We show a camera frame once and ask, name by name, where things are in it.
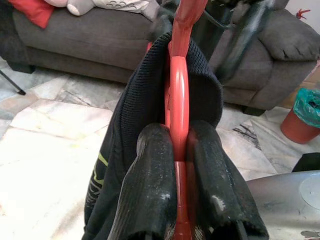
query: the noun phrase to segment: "tile floor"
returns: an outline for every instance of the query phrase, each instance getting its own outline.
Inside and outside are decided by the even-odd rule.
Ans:
[[[63,72],[0,68],[0,239],[81,239],[88,180],[124,85]],[[217,131],[246,180],[289,173],[320,137],[300,145],[280,124],[288,109],[260,117],[226,104]]]

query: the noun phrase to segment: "white plush toy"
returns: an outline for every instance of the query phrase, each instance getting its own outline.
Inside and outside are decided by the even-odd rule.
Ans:
[[[156,0],[45,0],[48,4],[58,8],[67,7],[76,16],[86,14],[94,7],[127,11],[143,14],[153,21],[159,4]]]

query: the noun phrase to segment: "sofa leg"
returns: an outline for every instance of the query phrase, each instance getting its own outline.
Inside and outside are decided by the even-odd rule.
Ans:
[[[265,113],[266,110],[259,109],[259,108],[254,108],[250,106],[242,106],[242,112],[247,115],[252,115],[252,116],[261,116],[262,114]]]
[[[13,61],[6,61],[10,68],[14,71],[23,72],[27,74],[32,74],[35,71],[35,66],[23,64],[23,63],[17,63]]]

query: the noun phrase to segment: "red trash bin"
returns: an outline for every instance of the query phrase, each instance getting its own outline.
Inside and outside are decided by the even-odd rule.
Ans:
[[[320,134],[320,128],[304,123],[291,109],[280,127],[282,133],[291,141],[306,144]]]

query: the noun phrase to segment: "silver metal surface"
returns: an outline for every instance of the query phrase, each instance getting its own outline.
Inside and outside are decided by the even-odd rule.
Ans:
[[[247,182],[270,240],[320,240],[320,171]]]

